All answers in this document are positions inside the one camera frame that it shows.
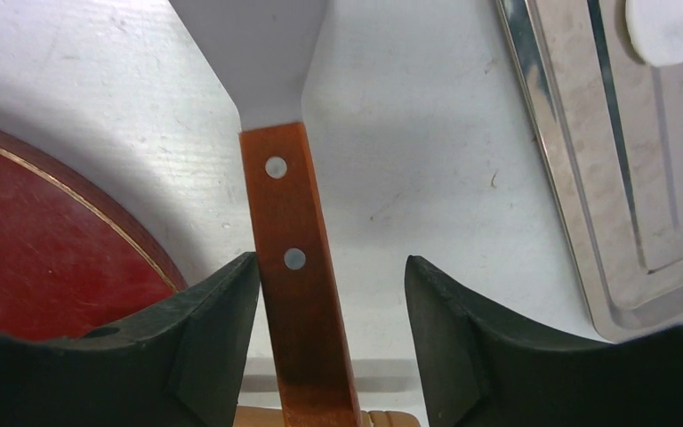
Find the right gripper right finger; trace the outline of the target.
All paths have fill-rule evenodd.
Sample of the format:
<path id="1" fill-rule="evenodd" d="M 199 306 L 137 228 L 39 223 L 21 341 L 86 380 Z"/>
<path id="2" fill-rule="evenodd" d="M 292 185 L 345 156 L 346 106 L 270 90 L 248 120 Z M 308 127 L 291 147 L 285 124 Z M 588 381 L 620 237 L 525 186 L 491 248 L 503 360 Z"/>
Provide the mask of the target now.
<path id="1" fill-rule="evenodd" d="M 598 342 L 518 314 L 421 256 L 406 303 L 432 426 L 683 426 L 683 326 Z"/>

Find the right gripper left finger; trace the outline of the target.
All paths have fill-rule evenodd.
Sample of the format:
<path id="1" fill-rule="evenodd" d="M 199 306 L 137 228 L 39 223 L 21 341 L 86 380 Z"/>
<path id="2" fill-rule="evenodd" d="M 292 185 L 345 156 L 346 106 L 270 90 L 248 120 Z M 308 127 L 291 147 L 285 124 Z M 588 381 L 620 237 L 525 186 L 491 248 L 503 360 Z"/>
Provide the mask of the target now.
<path id="1" fill-rule="evenodd" d="M 77 339 L 0 333 L 0 426 L 230 426 L 259 287 L 245 253 Z"/>

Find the round red lacquer tray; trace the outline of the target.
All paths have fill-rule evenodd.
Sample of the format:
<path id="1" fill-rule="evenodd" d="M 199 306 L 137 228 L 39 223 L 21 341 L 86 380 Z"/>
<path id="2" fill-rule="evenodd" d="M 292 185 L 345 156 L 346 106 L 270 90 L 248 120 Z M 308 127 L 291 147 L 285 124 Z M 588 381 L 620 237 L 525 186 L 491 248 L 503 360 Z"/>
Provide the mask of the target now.
<path id="1" fill-rule="evenodd" d="M 185 287 L 169 254 L 114 198 L 0 131 L 0 333 L 78 338 Z"/>

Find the wooden dough roller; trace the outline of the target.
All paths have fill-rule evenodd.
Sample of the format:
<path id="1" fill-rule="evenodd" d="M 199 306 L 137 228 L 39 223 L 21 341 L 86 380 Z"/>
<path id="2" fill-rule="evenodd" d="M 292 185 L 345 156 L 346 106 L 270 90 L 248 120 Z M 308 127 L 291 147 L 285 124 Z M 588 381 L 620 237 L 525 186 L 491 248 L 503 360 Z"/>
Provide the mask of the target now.
<path id="1" fill-rule="evenodd" d="M 414 415 L 398 411 L 362 411 L 363 426 L 371 427 L 420 427 Z M 237 407 L 234 427 L 283 427 L 281 409 L 263 407 Z"/>

